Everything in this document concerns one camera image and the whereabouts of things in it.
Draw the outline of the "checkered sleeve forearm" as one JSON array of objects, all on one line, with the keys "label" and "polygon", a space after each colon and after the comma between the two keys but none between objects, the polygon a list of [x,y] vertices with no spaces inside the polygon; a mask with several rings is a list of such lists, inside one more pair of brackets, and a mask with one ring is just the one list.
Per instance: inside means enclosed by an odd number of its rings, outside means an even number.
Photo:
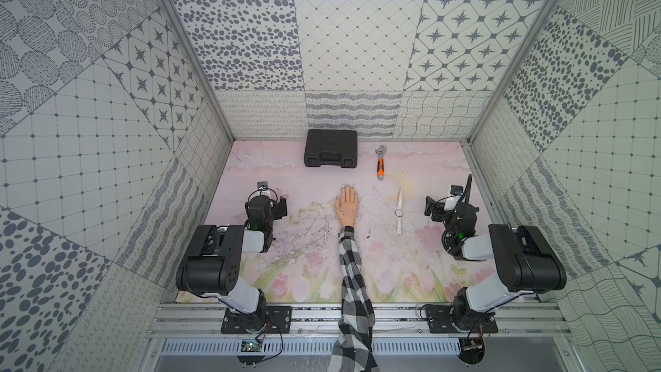
[{"label": "checkered sleeve forearm", "polygon": [[339,261],[342,272],[341,319],[328,370],[376,371],[373,353],[375,310],[361,273],[361,256],[353,227],[339,234]]}]

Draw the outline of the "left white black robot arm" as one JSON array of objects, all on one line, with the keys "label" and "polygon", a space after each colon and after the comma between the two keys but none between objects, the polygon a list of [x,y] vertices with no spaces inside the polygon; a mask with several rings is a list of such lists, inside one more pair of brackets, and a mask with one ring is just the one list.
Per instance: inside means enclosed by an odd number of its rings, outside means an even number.
[{"label": "left white black robot arm", "polygon": [[242,256],[267,253],[274,223],[287,216],[287,199],[257,190],[245,203],[242,225],[199,225],[175,273],[177,289],[202,299],[214,298],[229,309],[229,318],[249,331],[267,323],[263,291],[240,276]]}]

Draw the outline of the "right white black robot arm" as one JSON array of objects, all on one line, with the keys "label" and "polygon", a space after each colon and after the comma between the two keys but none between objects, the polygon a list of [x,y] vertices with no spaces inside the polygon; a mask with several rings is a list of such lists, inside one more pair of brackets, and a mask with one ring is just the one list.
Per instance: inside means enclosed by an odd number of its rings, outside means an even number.
[{"label": "right white black robot arm", "polygon": [[450,316],[461,331],[478,325],[496,308],[520,296],[564,289],[566,269],[535,226],[513,228],[491,224],[487,234],[477,234],[479,209],[468,202],[466,191],[434,200],[425,198],[424,214],[441,222],[442,248],[460,261],[490,261],[496,271],[470,287],[460,289],[453,299]]}]

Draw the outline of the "mannequin hand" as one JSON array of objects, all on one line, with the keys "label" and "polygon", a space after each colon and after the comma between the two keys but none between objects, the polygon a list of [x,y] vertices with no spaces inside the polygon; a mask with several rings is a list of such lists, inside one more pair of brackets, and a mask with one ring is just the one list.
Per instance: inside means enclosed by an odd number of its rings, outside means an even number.
[{"label": "mannequin hand", "polygon": [[353,186],[344,184],[339,197],[336,198],[335,212],[341,227],[354,227],[358,214],[358,197]]}]

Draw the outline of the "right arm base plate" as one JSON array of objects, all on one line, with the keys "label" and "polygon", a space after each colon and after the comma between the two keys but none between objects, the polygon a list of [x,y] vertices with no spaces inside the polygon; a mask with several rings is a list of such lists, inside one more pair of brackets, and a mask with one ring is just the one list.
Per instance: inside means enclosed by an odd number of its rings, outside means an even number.
[{"label": "right arm base plate", "polygon": [[497,333],[494,313],[479,313],[471,309],[454,309],[449,305],[425,304],[420,308],[430,333]]}]

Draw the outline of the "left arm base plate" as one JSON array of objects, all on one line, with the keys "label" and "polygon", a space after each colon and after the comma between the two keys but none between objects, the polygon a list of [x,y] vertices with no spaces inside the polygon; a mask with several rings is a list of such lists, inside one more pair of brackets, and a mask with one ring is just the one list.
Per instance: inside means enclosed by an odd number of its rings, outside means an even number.
[{"label": "left arm base plate", "polygon": [[290,332],[293,308],[291,306],[266,306],[255,313],[239,313],[225,310],[222,334],[257,334],[258,332],[287,334]]}]

